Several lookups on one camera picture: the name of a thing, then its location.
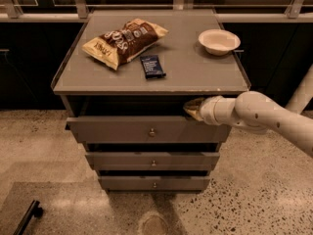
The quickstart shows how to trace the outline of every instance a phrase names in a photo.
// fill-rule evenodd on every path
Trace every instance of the top drawer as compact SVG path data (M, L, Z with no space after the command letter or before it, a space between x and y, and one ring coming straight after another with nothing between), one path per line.
M219 143L230 127L185 117L69 117L79 143Z

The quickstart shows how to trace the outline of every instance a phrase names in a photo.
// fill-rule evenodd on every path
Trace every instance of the brown snack bag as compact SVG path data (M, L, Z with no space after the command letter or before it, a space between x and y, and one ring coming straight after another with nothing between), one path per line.
M135 19L123 29L100 35L82 46L83 51L117 70L129 63L168 32L167 29L144 20Z

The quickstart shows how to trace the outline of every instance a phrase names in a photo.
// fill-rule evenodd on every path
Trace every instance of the floor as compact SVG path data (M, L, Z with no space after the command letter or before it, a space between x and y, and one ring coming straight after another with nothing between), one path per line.
M313 117L313 112L306 113ZM109 193L65 111L0 112L0 234L313 234L313 158L275 132L233 129L202 193Z

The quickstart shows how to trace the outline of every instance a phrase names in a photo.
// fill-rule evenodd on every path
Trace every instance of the white robotic arm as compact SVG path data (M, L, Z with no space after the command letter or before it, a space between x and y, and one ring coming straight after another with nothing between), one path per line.
M244 92L238 98L197 99L184 108L207 124L228 124L258 134L272 129L313 157L313 119L292 113L259 92Z

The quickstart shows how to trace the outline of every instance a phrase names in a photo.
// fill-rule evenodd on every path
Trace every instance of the cabinet handle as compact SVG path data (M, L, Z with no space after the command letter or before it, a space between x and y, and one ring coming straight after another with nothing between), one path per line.
M155 137L156 136L156 131L153 128L150 129L149 136L151 136L151 137Z

